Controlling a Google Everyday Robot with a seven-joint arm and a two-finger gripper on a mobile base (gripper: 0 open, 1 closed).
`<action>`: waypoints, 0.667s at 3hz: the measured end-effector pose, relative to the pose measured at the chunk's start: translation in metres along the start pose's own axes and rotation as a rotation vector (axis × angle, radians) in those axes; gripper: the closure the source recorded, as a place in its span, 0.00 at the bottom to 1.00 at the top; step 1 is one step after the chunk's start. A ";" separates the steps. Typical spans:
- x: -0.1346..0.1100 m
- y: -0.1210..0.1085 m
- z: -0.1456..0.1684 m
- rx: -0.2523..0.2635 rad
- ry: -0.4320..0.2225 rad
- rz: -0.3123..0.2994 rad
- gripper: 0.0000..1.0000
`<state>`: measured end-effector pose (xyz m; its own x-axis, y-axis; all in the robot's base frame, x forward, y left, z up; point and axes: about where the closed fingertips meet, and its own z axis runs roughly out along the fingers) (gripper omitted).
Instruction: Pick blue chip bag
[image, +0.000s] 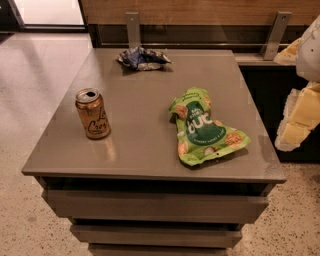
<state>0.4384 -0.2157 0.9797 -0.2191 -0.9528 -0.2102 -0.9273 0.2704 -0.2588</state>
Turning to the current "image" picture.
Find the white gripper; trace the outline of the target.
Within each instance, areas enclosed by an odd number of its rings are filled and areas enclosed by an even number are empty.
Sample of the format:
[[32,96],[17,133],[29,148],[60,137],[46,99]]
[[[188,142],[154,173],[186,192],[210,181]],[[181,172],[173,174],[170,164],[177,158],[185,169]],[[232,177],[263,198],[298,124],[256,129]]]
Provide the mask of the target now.
[[273,61],[295,65],[297,75],[310,81],[302,90],[292,89],[287,97],[275,146],[288,152],[298,148],[320,124],[320,15],[298,38],[279,52]]

